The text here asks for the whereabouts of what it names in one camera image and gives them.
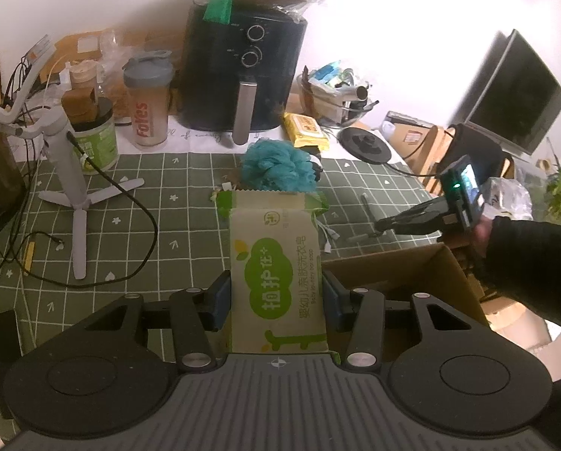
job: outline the grey bottle lid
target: grey bottle lid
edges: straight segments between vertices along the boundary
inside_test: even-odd
[[[124,84],[128,88],[168,86],[174,76],[171,51],[141,52],[132,56],[123,67]]]

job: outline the air fryer handle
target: air fryer handle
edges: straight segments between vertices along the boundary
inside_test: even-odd
[[[235,144],[243,145],[249,140],[256,93],[257,83],[254,80],[241,81],[239,83],[236,115],[234,116],[234,126],[232,128],[232,140]]]

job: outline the air fryer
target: air fryer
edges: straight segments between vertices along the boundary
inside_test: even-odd
[[[249,132],[278,127],[295,76],[307,22],[235,4],[230,24],[203,20],[195,5],[179,76],[180,121],[197,130]]]

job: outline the small screen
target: small screen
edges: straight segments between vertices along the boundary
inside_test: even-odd
[[[476,197],[479,195],[479,186],[476,183],[475,172],[472,170],[472,165],[468,165],[462,172],[462,185],[466,191],[469,205],[474,205]]]

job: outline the black sleeve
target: black sleeve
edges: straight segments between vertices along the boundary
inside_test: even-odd
[[[496,217],[485,270],[499,292],[561,325],[561,225]]]

